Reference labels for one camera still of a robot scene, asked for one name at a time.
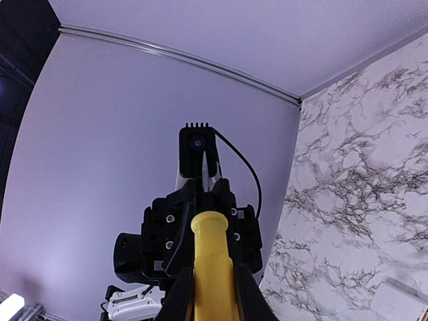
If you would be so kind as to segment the white remote control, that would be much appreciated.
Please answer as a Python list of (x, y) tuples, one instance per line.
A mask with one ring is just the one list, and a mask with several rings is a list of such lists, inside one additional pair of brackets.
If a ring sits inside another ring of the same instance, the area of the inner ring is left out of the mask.
[(385, 320), (427, 320), (427, 294), (387, 278), (378, 286), (370, 308)]

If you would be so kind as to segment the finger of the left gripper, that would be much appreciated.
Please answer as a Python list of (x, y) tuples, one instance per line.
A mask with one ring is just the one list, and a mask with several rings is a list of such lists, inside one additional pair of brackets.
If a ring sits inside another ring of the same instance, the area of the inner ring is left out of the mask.
[(227, 179), (219, 179), (212, 190), (205, 193), (207, 204), (206, 210), (216, 211), (222, 214), (228, 222), (226, 229), (227, 248), (229, 256), (235, 263), (239, 260), (239, 246), (235, 240), (235, 221), (232, 218), (231, 210), (235, 207), (235, 196), (230, 191), (230, 184)]
[(194, 236), (191, 221), (199, 206), (199, 196), (203, 192), (202, 179), (189, 179), (184, 186), (167, 196), (169, 209), (173, 210), (177, 232), (165, 262), (164, 270), (170, 278), (176, 278), (182, 269), (191, 268), (194, 259)]

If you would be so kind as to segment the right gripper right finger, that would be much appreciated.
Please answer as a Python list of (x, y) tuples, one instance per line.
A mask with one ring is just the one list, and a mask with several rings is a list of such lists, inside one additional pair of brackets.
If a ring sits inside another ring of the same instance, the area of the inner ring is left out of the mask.
[(237, 300), (239, 320), (278, 321), (248, 266), (233, 262), (233, 278)]

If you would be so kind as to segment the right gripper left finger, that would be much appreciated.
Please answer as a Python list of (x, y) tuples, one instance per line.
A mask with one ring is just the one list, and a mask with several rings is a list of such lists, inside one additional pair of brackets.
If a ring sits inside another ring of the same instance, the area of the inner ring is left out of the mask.
[(194, 320), (195, 277), (192, 267), (181, 271), (169, 292), (156, 321)]

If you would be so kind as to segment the yellow handled screwdriver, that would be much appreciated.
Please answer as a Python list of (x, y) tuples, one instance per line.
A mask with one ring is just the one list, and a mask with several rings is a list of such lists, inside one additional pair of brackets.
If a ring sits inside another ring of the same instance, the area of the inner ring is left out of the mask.
[(227, 218), (216, 211), (202, 212), (191, 222), (195, 235), (195, 320), (239, 320), (227, 228)]

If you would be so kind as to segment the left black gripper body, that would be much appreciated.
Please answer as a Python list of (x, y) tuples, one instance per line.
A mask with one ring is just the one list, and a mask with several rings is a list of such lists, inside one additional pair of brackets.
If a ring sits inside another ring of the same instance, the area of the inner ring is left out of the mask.
[[(239, 246), (239, 260), (256, 274), (262, 268), (261, 236), (252, 206), (231, 210), (235, 221), (235, 240)], [(145, 209), (139, 234), (121, 233), (114, 246), (114, 273), (127, 284), (159, 284), (173, 282), (164, 266), (171, 249), (177, 226), (167, 198), (155, 199)]]

